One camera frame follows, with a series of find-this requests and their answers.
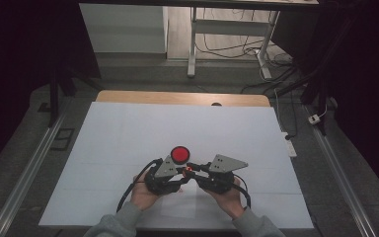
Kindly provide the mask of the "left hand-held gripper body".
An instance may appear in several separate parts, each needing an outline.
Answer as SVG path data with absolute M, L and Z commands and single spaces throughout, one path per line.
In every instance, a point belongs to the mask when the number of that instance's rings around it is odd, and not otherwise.
M 170 156 L 164 160 L 158 159 L 156 165 L 146 173 L 144 183 L 154 195 L 163 196 L 176 193 L 180 188 L 173 185 L 172 178 L 177 175 L 177 169 Z

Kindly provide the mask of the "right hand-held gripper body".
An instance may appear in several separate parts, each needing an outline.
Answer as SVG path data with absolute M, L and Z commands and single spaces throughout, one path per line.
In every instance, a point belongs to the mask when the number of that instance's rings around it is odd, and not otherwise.
M 234 184 L 234 171 L 247 166 L 247 162 L 217 154 L 212 162 L 200 166 L 200 170 L 208 177 L 200 179 L 198 185 L 204 190 L 225 194 L 232 189 Z

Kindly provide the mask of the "round red ink pad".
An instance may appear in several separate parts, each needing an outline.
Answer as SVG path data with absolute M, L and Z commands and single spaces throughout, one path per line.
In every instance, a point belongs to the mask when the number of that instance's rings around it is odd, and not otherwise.
M 171 158 L 177 165 L 185 164 L 190 159 L 190 151 L 184 146 L 176 146 L 172 149 Z

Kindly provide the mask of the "small white paper sheet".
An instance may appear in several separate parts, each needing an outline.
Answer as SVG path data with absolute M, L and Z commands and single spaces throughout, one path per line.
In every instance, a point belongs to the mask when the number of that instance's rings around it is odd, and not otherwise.
M 161 214 L 168 217 L 195 218 L 196 182 L 189 181 L 176 193 L 162 198 Z

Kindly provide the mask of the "person's left hand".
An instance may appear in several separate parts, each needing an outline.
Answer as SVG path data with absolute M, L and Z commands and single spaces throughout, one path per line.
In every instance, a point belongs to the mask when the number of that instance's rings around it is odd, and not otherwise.
M 135 178 L 136 184 L 134 185 L 130 202 L 136 205 L 141 211 L 150 208 L 160 196 L 152 194 L 144 183 L 144 178 Z

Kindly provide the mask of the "large white table cover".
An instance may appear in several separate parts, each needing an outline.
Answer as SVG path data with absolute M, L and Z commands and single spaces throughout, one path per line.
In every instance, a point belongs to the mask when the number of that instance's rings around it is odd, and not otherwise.
M 135 175 L 177 146 L 186 147 L 195 164 L 218 154 L 246 162 L 238 174 L 253 212 L 281 229 L 311 227 L 272 108 L 100 102 L 85 117 L 40 225 L 97 224 L 116 212 Z

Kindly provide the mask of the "white power strip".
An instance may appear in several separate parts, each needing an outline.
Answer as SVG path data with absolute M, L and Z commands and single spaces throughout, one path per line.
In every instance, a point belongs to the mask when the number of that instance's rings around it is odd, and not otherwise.
M 291 136 L 287 132 L 283 132 L 282 136 L 286 142 L 288 156 L 294 158 L 297 156 L 293 143 L 291 142 Z

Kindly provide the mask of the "black metal stand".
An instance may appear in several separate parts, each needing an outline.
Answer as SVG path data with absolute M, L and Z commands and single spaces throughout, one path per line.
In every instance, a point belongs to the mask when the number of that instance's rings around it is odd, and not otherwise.
M 303 105 L 310 105 L 315 99 L 318 99 L 318 117 L 320 121 L 316 123 L 316 127 L 323 135 L 325 131 L 325 114 L 327 111 L 328 85 L 330 66 L 335 61 L 335 56 L 340 46 L 350 31 L 356 17 L 353 14 L 344 13 L 338 22 L 331 20 L 329 32 L 324 39 L 320 40 L 320 46 L 316 48 L 316 52 L 307 56 L 308 60 L 314 59 L 315 63 L 309 73 L 302 76 L 295 83 L 279 90 L 275 96 L 283 96 L 288 92 L 306 86 L 300 97 Z
M 63 95 L 67 97 L 75 96 L 77 88 L 73 82 L 74 78 L 79 79 L 98 92 L 104 90 L 104 87 L 102 85 L 94 81 L 91 77 L 86 76 L 84 73 L 81 73 L 78 70 L 74 69 L 73 67 L 65 66 L 57 68 L 50 78 L 49 103 L 42 104 L 39 107 L 40 112 L 50 113 L 50 119 L 48 123 L 49 127 L 53 127 L 61 115 L 61 112 L 59 111 L 58 92 L 61 91 Z

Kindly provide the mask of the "white-legged desk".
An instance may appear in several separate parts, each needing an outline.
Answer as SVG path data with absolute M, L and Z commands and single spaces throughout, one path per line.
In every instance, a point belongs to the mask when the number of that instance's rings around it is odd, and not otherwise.
M 261 75 L 270 79 L 265 62 L 265 53 L 272 36 L 278 15 L 282 11 L 312 11 L 320 8 L 318 0 L 79 0 L 86 4 L 190 7 L 190 45 L 188 77 L 195 75 L 195 37 L 197 34 L 255 36 L 263 37 L 256 58 L 261 67 Z M 197 18 L 198 8 L 242 9 L 270 11 L 267 22 L 236 22 L 230 20 L 202 20 Z

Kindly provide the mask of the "white cabinet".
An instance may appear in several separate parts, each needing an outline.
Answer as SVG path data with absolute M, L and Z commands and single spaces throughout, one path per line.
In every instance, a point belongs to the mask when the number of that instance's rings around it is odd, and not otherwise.
M 165 53 L 168 8 L 80 3 L 94 52 Z

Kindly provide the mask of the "dark curtain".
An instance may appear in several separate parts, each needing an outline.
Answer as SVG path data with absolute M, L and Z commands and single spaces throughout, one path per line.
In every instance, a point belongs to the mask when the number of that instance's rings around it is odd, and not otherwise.
M 302 73 L 311 71 L 316 52 L 344 14 L 356 19 L 330 66 L 328 97 L 338 103 L 335 120 L 379 178 L 379 0 L 318 0 L 319 12 L 284 11 L 272 40 L 294 57 Z
M 20 124 L 33 90 L 56 79 L 101 76 L 80 0 L 0 0 L 0 152 Z

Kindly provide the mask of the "black floor frame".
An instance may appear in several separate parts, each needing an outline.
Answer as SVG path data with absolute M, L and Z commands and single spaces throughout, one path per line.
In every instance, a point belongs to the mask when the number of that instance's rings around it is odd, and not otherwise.
M 66 151 L 72 141 L 74 131 L 74 128 L 61 128 L 57 131 L 50 149 L 54 151 Z

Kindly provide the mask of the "aluminium floor rail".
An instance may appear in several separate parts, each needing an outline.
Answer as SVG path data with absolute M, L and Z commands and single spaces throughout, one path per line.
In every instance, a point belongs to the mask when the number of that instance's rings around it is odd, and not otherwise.
M 354 191 L 334 146 L 329 138 L 324 135 L 315 124 L 311 124 L 310 122 L 307 122 L 307 124 L 311 126 L 313 134 L 325 156 L 328 166 L 340 189 L 343 200 L 348 206 L 350 215 L 352 216 L 361 237 L 377 237 L 375 228 L 373 227 L 361 200 Z
M 6 202 L 0 210 L 0 237 L 5 237 L 8 232 L 22 202 L 24 201 L 38 170 L 53 142 L 57 132 L 59 131 L 65 117 L 67 110 L 72 102 L 71 97 L 66 97 L 61 106 L 59 116 L 55 120 L 54 124 L 49 127 L 42 139 L 40 140 L 38 147 L 31 156 L 27 163 L 23 173 L 18 179 L 14 189 L 10 192 Z

